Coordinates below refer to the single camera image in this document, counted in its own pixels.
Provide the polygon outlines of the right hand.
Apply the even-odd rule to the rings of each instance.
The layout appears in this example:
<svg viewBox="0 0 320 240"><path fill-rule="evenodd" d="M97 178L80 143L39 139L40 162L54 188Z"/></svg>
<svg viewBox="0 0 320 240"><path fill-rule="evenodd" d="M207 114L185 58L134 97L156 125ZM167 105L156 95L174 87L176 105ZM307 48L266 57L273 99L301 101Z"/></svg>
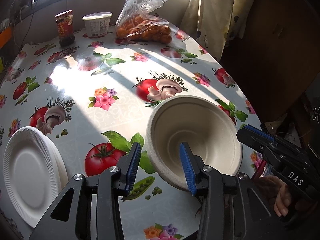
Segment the right hand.
<svg viewBox="0 0 320 240"><path fill-rule="evenodd" d="M291 194L288 186L282 180L276 176L265 176L257 179L255 185L267 199L269 205L273 207L278 217L285 217L288 214Z"/></svg>

